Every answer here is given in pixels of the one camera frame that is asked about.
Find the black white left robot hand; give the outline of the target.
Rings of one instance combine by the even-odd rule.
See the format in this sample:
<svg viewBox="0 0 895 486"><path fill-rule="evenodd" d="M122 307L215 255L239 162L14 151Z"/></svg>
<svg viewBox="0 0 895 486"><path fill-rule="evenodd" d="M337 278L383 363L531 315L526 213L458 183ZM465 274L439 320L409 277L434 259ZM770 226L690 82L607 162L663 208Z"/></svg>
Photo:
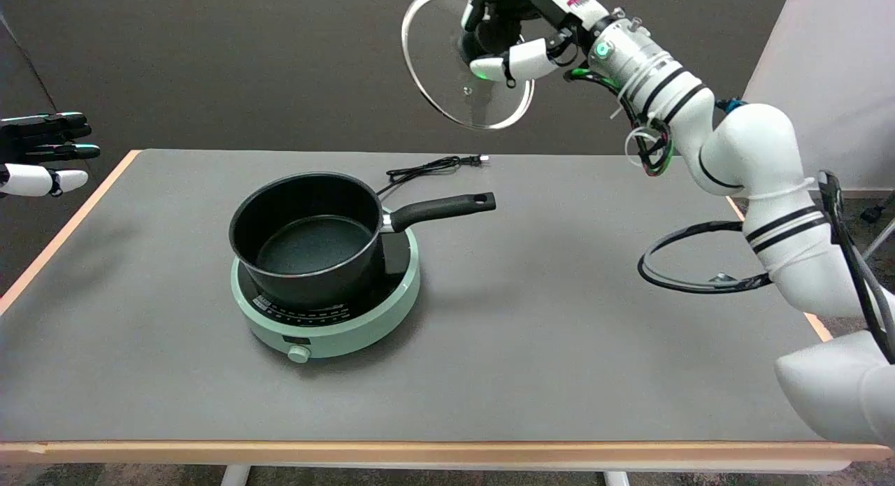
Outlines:
<svg viewBox="0 0 895 486"><path fill-rule="evenodd" d="M79 189L89 174L79 169L54 169L47 163L86 161L101 149L76 140L92 134L80 111L7 117L1 123L2 197L58 197Z"/></svg>

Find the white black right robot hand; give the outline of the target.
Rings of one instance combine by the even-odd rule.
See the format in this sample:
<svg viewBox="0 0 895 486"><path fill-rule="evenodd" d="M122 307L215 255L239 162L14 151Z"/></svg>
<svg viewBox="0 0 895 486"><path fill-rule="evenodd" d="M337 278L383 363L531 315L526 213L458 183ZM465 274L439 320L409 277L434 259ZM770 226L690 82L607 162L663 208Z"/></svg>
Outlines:
<svg viewBox="0 0 895 486"><path fill-rule="evenodd" d="M570 46L590 49L616 19L596 0L470 0L461 56L474 77L513 88L556 71Z"/></svg>

